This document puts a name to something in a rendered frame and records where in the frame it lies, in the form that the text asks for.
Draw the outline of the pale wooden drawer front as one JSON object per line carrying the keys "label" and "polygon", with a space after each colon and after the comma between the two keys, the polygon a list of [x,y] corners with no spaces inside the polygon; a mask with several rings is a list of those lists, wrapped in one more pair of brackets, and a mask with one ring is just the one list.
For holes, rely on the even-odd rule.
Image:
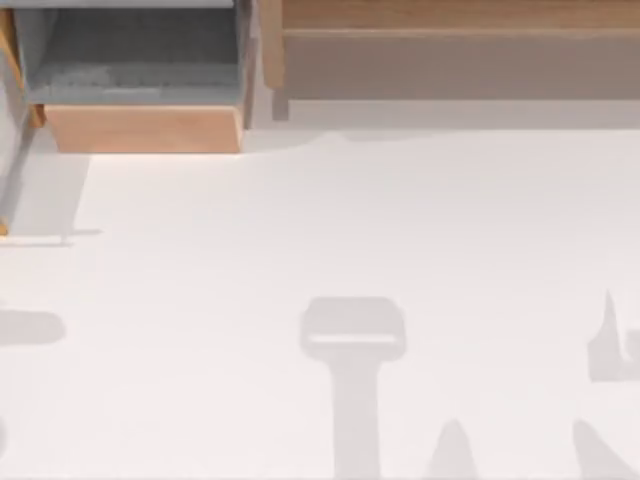
{"label": "pale wooden drawer front", "polygon": [[242,107],[47,105],[47,123],[64,153],[238,153]]}

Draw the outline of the wooden open shelf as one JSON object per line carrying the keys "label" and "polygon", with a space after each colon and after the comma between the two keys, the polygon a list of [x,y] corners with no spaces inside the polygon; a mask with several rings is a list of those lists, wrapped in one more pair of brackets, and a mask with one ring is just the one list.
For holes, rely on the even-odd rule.
{"label": "wooden open shelf", "polygon": [[299,101],[640,99],[640,0],[256,0],[273,114]]}

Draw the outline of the grey pierced drawer inside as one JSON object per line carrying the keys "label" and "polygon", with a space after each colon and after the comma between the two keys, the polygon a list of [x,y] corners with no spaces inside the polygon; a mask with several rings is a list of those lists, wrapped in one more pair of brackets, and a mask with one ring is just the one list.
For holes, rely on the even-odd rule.
{"label": "grey pierced drawer inside", "polygon": [[239,102],[255,0],[0,0],[32,123],[47,105]]}

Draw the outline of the wooden cupboard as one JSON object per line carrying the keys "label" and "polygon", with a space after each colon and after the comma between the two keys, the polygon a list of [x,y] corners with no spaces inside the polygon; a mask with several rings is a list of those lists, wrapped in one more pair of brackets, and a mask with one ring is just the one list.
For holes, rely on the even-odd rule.
{"label": "wooden cupboard", "polygon": [[0,8],[0,237],[9,234],[19,164],[33,130],[44,124],[43,107],[25,100],[14,12]]}

